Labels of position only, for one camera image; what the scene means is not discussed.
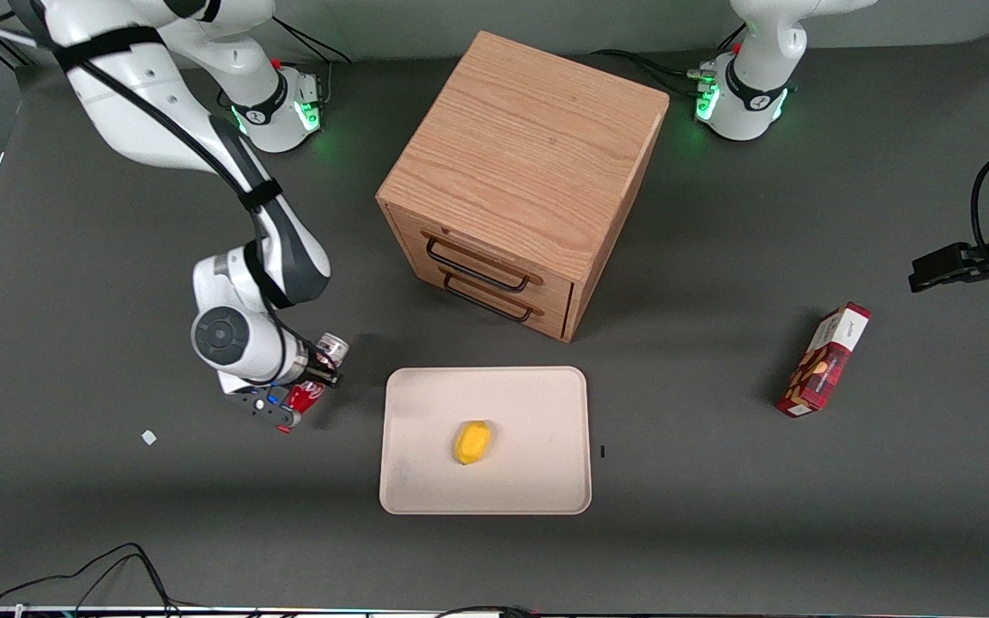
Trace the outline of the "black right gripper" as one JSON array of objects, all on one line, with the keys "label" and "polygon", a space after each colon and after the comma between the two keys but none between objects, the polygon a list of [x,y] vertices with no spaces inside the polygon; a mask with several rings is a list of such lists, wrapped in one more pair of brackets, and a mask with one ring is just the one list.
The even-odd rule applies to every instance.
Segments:
[{"label": "black right gripper", "polygon": [[306,340],[297,340],[295,356],[288,369],[288,385],[301,385],[306,382],[322,384],[325,387],[337,388],[342,374],[337,369],[323,368],[319,363],[319,352],[313,344]]}]

